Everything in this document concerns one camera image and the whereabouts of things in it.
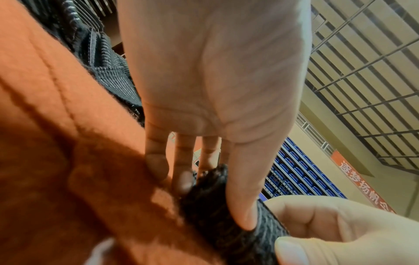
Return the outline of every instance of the black knitted fabric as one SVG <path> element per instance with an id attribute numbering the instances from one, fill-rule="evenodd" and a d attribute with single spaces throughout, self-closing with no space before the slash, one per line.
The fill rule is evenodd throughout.
<path id="1" fill-rule="evenodd" d="M 19 0 L 144 126 L 144 112 L 127 61 L 116 54 L 103 23 L 83 0 Z"/>
<path id="2" fill-rule="evenodd" d="M 258 224 L 252 231 L 241 229 L 234 222 L 226 204 L 227 166 L 198 178 L 196 185 L 180 200 L 185 219 L 230 265 L 278 265 L 274 242 L 289 236 L 287 229 L 258 200 Z"/>

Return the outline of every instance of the orange fabric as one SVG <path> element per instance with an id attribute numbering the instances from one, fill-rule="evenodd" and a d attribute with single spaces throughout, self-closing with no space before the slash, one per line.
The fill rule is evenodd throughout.
<path id="1" fill-rule="evenodd" d="M 109 236 L 132 264 L 221 264 L 149 176 L 136 121 L 16 0 L 0 32 L 2 264 L 83 264 Z"/>

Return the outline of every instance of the white chinese character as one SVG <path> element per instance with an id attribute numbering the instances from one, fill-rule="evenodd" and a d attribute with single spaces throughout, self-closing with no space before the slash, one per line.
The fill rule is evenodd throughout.
<path id="1" fill-rule="evenodd" d="M 349 174 L 349 172 L 352 170 L 350 165 L 348 165 L 345 161 L 343 161 L 340 165 L 340 169 L 343 170 L 343 172 L 345 172 L 346 174 Z"/>
<path id="2" fill-rule="evenodd" d="M 378 201 L 380 200 L 380 196 L 375 193 L 375 191 L 370 192 L 370 200 L 373 201 L 376 205 L 378 205 Z"/>
<path id="3" fill-rule="evenodd" d="M 385 202 L 380 202 L 380 206 L 381 206 L 381 208 L 382 208 L 382 209 L 384 209 L 384 210 L 386 210 L 386 211 L 389 211 L 387 203 L 385 203 Z"/>
<path id="4" fill-rule="evenodd" d="M 365 180 L 361 181 L 359 187 L 365 194 L 368 194 L 370 192 L 371 187 L 365 182 Z"/>
<path id="5" fill-rule="evenodd" d="M 358 175 L 358 173 L 356 171 L 352 171 L 350 173 L 350 179 L 355 181 L 355 182 L 360 182 L 361 181 L 361 177 Z"/>

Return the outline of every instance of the banner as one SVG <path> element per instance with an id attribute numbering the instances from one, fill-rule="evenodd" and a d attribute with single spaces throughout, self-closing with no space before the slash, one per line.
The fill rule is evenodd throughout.
<path id="1" fill-rule="evenodd" d="M 371 188 L 363 177 L 349 164 L 349 162 L 335 150 L 331 159 L 346 174 L 346 176 L 365 194 L 365 196 L 377 207 L 388 212 L 395 213 L 394 210 Z"/>

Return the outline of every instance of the black knitted cuff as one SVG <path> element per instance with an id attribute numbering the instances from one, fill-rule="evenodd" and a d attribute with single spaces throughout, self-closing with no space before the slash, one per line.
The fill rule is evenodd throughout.
<path id="1" fill-rule="evenodd" d="M 252 231 L 234 222 L 226 204 L 227 166 L 219 165 L 198 178 L 181 199 L 186 220 L 227 260 L 228 264 L 277 265 L 274 242 L 289 236 L 274 214 L 258 200 L 258 224 Z"/>

